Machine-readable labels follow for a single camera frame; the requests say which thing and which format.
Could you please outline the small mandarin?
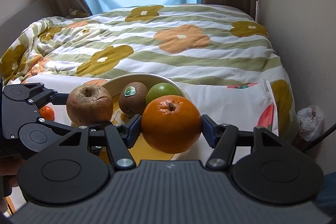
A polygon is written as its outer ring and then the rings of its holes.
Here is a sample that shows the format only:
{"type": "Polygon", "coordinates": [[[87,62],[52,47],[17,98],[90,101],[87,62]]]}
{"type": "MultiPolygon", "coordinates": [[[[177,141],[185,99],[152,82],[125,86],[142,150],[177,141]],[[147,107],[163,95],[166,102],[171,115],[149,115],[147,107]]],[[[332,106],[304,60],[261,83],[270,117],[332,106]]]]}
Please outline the small mandarin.
{"type": "Polygon", "coordinates": [[[55,119],[55,112],[50,106],[44,106],[39,109],[41,116],[48,121],[53,121],[55,119]]]}

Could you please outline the brown kiwi with sticker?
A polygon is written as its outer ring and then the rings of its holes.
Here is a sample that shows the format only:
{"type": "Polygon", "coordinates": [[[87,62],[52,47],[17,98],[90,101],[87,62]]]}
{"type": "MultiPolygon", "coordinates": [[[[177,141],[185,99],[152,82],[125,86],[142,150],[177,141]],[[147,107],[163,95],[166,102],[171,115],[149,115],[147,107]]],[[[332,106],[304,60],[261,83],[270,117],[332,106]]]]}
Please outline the brown kiwi with sticker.
{"type": "Polygon", "coordinates": [[[118,105],[122,112],[130,115],[143,114],[146,108],[148,89],[142,82],[127,84],[120,93],[118,105]]]}

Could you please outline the wrinkled red-yellow apple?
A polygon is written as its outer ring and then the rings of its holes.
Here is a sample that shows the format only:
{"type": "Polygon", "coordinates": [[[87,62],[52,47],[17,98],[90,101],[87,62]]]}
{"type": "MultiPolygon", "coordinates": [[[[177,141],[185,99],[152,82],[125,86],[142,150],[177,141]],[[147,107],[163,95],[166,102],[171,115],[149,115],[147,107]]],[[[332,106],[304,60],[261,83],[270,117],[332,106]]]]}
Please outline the wrinkled red-yellow apple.
{"type": "Polygon", "coordinates": [[[97,84],[83,84],[72,90],[66,108],[68,117],[78,126],[109,122],[113,115],[112,97],[97,84]]]}

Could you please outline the large orange front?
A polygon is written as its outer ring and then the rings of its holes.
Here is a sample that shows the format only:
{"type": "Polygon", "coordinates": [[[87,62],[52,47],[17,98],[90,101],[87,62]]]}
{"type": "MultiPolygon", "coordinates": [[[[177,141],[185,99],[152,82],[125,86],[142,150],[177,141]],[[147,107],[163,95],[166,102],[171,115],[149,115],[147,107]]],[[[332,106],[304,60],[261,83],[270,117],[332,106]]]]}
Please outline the large orange front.
{"type": "Polygon", "coordinates": [[[147,144],[167,154],[189,150],[201,135],[201,114],[187,98],[168,95],[150,102],[141,118],[147,144]]]}

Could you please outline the green apple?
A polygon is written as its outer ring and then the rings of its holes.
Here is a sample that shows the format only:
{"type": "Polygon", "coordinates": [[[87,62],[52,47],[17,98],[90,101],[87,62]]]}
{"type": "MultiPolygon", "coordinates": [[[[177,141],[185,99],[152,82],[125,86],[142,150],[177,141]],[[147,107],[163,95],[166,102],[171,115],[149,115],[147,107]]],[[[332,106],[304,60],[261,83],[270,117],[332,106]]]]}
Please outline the green apple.
{"type": "Polygon", "coordinates": [[[169,83],[158,83],[152,86],[146,95],[146,105],[148,105],[153,100],[167,95],[177,95],[179,96],[179,91],[169,83]]]}

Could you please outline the yellow duck ceramic bowl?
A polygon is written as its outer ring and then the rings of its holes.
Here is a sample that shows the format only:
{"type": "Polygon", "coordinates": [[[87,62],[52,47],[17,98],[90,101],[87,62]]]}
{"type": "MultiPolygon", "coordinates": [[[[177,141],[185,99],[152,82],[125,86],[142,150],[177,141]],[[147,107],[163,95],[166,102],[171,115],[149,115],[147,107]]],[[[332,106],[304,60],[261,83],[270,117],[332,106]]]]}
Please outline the yellow duck ceramic bowl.
{"type": "Polygon", "coordinates": [[[78,103],[112,124],[125,125],[127,116],[141,115],[141,133],[129,150],[141,160],[183,160],[200,137],[201,116],[182,88],[151,74],[130,74],[112,80],[76,77],[68,89],[69,104],[78,103]]]}

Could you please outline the white persimmon print cloth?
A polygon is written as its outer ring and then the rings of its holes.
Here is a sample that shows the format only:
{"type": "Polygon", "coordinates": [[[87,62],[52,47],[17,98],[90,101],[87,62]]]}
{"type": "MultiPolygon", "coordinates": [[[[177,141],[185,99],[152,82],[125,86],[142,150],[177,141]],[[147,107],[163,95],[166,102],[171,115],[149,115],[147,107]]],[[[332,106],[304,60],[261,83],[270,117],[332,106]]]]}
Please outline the white persimmon print cloth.
{"type": "MultiPolygon", "coordinates": [[[[121,80],[112,81],[112,88],[117,88],[117,92],[121,91],[127,83],[133,82],[133,80],[143,82],[144,84],[147,84],[148,82],[140,80],[139,74],[131,75],[130,77],[124,76],[120,79],[121,80]]],[[[41,74],[27,79],[26,82],[42,82],[47,88],[56,89],[58,92],[69,93],[77,86],[89,81],[105,84],[108,80],[41,74]]],[[[209,115],[217,124],[228,123],[245,131],[252,131],[253,128],[258,125],[262,113],[272,102],[274,111],[273,127],[271,131],[278,135],[277,108],[274,95],[270,88],[270,83],[266,80],[256,80],[254,83],[261,84],[256,84],[252,88],[245,89],[228,88],[228,86],[217,85],[194,85],[179,82],[176,82],[176,85],[189,95],[190,100],[198,108],[201,114],[209,115]]],[[[65,106],[53,106],[53,108],[56,113],[55,121],[70,125],[70,119],[66,114],[65,106]]],[[[137,163],[140,159],[152,159],[149,155],[145,155],[145,153],[159,156],[159,152],[150,148],[142,137],[139,138],[138,142],[140,142],[143,147],[140,148],[137,143],[135,147],[131,149],[131,154],[134,151],[137,153],[135,153],[135,161],[137,163]]],[[[171,160],[198,159],[205,163],[212,151],[213,149],[208,146],[204,137],[200,136],[193,148],[182,154],[171,156],[171,160]]],[[[236,149],[234,163],[249,154],[250,148],[247,148],[247,146],[238,147],[236,149]]],[[[13,205],[12,209],[15,208],[18,210],[25,203],[25,199],[23,198],[19,187],[14,188],[9,201],[10,206],[13,205]]]]}

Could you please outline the white plastic bag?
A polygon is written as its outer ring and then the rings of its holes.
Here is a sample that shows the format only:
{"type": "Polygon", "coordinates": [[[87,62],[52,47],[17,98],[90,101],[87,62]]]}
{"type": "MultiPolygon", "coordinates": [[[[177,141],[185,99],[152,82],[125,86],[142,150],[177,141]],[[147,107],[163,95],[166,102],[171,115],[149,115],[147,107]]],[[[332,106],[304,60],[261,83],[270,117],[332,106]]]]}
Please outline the white plastic bag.
{"type": "Polygon", "coordinates": [[[315,141],[321,136],[323,114],[316,105],[310,105],[297,112],[300,122],[299,135],[306,142],[315,141]]]}

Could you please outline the floral striped quilt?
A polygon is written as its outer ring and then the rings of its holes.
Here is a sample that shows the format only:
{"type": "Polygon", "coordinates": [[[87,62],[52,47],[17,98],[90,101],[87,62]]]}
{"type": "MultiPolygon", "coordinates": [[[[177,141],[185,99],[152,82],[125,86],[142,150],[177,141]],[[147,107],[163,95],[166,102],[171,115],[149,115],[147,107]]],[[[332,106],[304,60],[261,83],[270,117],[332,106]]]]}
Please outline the floral striped quilt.
{"type": "Polygon", "coordinates": [[[222,5],[182,4],[119,8],[31,23],[1,57],[6,84],[39,73],[113,79],[151,73],[197,85],[270,82],[280,136],[299,129],[294,98],[267,29],[222,5]]]}

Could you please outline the floral pillow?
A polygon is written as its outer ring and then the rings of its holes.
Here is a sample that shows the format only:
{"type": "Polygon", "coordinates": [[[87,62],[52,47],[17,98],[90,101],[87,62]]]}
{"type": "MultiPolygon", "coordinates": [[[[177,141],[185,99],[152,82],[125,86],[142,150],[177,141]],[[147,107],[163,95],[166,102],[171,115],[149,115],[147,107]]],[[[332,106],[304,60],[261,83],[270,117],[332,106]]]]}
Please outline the floral pillow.
{"type": "Polygon", "coordinates": [[[82,11],[82,10],[78,10],[78,9],[69,9],[68,11],[68,16],[66,16],[67,19],[72,19],[72,18],[85,18],[90,16],[90,14],[82,11]]]}

